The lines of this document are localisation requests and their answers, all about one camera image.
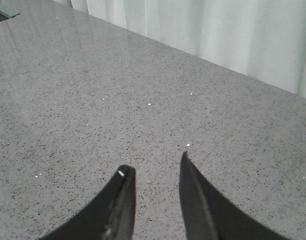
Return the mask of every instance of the gray speckled countertop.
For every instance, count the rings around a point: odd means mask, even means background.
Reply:
[[[306,99],[51,0],[3,3],[21,14],[0,22],[0,240],[61,225],[121,164],[137,170],[133,239],[184,240],[185,150],[306,240]]]

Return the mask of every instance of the white speck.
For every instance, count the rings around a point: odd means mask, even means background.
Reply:
[[[118,172],[122,177],[125,176],[125,174],[124,174],[121,170],[118,170],[117,172]]]

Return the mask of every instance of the white curtain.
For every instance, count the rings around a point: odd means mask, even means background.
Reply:
[[[306,0],[55,0],[306,98]]]

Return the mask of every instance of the granite countertop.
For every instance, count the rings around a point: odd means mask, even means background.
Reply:
[[[3,0],[0,240],[36,239],[136,168],[134,240],[184,240],[180,158],[306,240],[306,99],[51,0]]]

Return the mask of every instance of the quartz countertop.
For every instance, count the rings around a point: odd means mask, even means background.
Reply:
[[[74,216],[136,169],[134,240],[185,239],[183,151],[257,221],[306,240],[306,99],[52,0],[3,0],[0,240]]]

